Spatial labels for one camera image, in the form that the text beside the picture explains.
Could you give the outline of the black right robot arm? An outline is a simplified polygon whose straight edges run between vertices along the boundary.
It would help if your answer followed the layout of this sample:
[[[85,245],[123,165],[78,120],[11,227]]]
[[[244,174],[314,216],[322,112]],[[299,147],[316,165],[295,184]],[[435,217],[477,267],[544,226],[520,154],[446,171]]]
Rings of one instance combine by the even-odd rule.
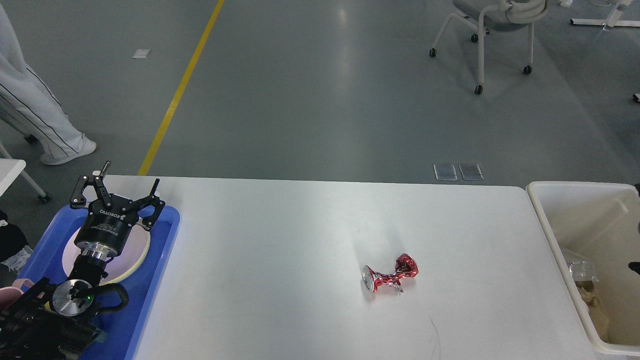
[[[638,261],[631,261],[628,263],[627,267],[635,272],[636,274],[640,275],[640,262]]]

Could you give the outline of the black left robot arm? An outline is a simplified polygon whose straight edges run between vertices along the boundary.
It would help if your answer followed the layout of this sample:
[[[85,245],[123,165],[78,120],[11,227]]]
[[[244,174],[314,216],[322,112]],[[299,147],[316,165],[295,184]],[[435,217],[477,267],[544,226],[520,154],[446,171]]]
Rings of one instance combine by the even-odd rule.
[[[71,193],[70,208],[87,209],[74,241],[80,250],[66,280],[48,278],[30,285],[1,312],[3,360],[76,360],[105,337],[100,315],[117,313],[130,303],[121,284],[103,284],[106,265],[121,255],[136,225],[150,231],[166,203],[156,178],[150,193],[133,200],[110,193],[104,178],[110,162],[97,174],[82,175]]]

